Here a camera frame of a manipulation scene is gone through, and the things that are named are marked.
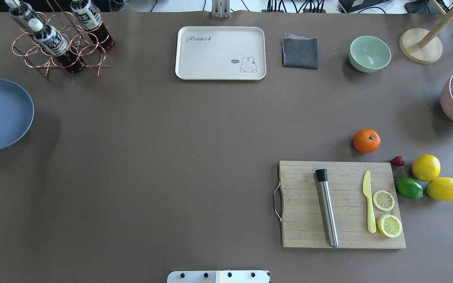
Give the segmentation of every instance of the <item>wooden cutting board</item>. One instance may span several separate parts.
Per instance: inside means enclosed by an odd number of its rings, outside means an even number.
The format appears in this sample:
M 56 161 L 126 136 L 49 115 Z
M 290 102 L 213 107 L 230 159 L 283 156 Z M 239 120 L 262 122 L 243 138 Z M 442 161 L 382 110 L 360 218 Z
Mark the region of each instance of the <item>wooden cutting board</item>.
M 386 213 L 401 220 L 398 199 L 389 163 L 280 161 L 279 178 L 282 194 L 282 246 L 332 248 L 325 235 L 324 217 L 318 197 L 315 171 L 326 168 L 337 226 L 338 248 L 405 249 L 403 232 L 396 238 L 383 236 L 366 227 L 366 197 L 363 177 L 372 172 L 372 194 L 390 192 L 395 199 L 391 211 L 374 206 L 375 220 Z

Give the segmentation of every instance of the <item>green bowl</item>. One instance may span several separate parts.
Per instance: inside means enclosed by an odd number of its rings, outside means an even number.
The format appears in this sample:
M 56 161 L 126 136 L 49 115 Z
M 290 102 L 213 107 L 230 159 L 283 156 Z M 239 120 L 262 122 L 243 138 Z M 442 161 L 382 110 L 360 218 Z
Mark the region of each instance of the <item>green bowl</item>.
M 351 43 L 349 61 L 361 72 L 376 72 L 389 64 L 390 50 L 374 36 L 360 36 Z

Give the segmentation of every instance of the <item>yellow knife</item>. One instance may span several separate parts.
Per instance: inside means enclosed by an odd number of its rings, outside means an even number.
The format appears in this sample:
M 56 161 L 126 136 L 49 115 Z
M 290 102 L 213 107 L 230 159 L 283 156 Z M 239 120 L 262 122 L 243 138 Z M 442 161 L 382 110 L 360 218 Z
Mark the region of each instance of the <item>yellow knife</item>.
M 365 172 L 363 178 L 363 195 L 366 197 L 366 209 L 368 209 L 366 216 L 366 224 L 370 233 L 375 233 L 377 227 L 375 226 L 374 204 L 372 203 L 372 185 L 370 184 L 370 170 Z

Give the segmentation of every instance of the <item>folded towel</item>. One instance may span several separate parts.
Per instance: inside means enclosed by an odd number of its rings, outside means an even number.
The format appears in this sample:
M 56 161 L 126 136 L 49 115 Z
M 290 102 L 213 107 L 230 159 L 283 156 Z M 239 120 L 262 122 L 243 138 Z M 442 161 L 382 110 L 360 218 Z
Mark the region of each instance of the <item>folded towel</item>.
M 282 64 L 291 67 L 319 67 L 319 39 L 288 34 L 282 38 Z

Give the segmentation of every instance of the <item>lemon slice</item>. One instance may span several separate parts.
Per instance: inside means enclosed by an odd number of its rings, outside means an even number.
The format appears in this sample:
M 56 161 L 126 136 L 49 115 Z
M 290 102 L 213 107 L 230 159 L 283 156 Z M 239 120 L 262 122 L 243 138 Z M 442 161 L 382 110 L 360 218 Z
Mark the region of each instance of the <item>lemon slice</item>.
M 395 238 L 401 234 L 401 221 L 394 215 L 384 214 L 379 217 L 377 227 L 384 236 Z
M 373 199 L 375 206 L 381 211 L 390 211 L 394 208 L 394 197 L 388 191 L 377 191 Z

